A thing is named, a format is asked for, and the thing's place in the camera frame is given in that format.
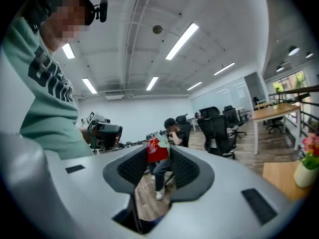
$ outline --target wooden desk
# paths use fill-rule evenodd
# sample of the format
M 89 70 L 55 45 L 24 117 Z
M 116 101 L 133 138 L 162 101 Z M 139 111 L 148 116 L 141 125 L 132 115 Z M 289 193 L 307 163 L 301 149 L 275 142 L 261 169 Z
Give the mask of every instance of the wooden desk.
M 312 189 L 312 186 L 299 188 L 295 183 L 294 173 L 299 162 L 264 163 L 263 177 L 292 201 L 305 198 Z
M 266 107 L 266 106 L 269 106 L 271 104 L 272 104 L 272 102 L 265 102 L 265 103 L 261 103 L 261 104 L 256 105 L 255 108 Z
M 264 120 L 271 120 L 278 117 L 284 117 L 284 125 L 283 125 L 283 133 L 285 133 L 286 127 L 286 117 L 285 115 L 290 114 L 292 112 L 297 113 L 297 132 L 301 130 L 301 116 L 300 116 L 300 107 L 294 106 L 286 103 L 278 104 L 278 109 L 274 109 L 273 107 L 267 107 L 264 109 L 253 111 L 252 119 L 254 121 L 254 133 L 255 133 L 255 149 L 254 155 L 257 155 L 258 152 L 258 122 Z M 300 142 L 300 135 L 296 136 L 295 148 L 294 150 L 298 150 L 298 143 Z

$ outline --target red object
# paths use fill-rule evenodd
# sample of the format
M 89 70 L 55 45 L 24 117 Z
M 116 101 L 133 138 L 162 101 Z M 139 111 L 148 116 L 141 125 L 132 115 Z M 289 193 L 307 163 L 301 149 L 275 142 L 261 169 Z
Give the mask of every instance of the red object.
M 159 147 L 159 140 L 157 138 L 152 138 L 148 144 L 148 163 L 153 163 L 156 161 L 161 161 L 163 159 L 168 159 L 167 148 Z

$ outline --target vr headset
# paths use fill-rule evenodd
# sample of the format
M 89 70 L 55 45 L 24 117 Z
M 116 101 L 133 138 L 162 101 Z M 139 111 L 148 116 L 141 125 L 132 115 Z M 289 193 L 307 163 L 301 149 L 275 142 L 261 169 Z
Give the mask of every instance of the vr headset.
M 37 33 L 41 25 L 48 19 L 58 6 L 66 0 L 28 0 L 22 16 L 30 25 L 33 33 Z M 85 18 L 85 25 L 90 25 L 94 18 L 105 22 L 107 18 L 108 0 L 101 0 L 100 5 L 93 5 L 90 0 L 82 0 L 89 12 Z

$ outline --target white ceiling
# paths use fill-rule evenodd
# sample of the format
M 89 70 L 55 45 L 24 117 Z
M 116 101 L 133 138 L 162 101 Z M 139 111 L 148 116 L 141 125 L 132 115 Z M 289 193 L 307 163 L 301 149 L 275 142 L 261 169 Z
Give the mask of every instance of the white ceiling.
M 214 81 L 213 73 L 222 66 L 235 62 L 231 70 L 236 70 L 256 57 L 250 38 L 254 8 L 248 0 L 108 1 L 107 21 L 95 20 L 71 43 L 75 58 L 67 59 L 63 51 L 55 54 L 74 95 L 91 96 L 84 77 L 101 95 L 187 95 L 186 89 L 197 82 L 203 84 L 195 90 Z M 192 22 L 199 30 L 171 61 L 165 60 Z M 155 25 L 162 26 L 162 33 L 153 33 Z M 159 80 L 147 92 L 154 75 Z
M 318 56 L 318 46 L 315 38 L 293 2 L 291 0 L 271 0 L 271 2 L 275 15 L 272 21 L 273 35 L 269 44 L 271 55 L 263 74 L 264 79 L 279 74 L 276 70 L 282 61 L 285 62 L 284 68 L 287 71 Z M 288 49 L 291 45 L 300 48 L 294 56 L 288 56 Z M 312 52 L 314 56 L 307 59 L 307 52 Z

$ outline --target desk leg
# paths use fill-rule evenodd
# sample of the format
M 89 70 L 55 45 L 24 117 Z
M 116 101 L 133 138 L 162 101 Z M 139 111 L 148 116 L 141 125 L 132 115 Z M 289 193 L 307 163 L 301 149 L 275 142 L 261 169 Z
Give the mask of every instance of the desk leg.
M 296 135 L 296 142 L 294 151 L 298 150 L 298 145 L 300 143 L 300 130 L 301 130 L 301 113 L 300 109 L 297 110 L 297 135 Z
M 192 123 L 193 123 L 194 131 L 196 131 L 196 128 L 195 128 L 195 121 L 194 121 L 194 120 L 192 120 Z
M 255 137 L 255 149 L 254 155 L 258 153 L 258 122 L 254 120 L 254 137 Z
M 286 133 L 286 115 L 283 118 L 283 133 Z

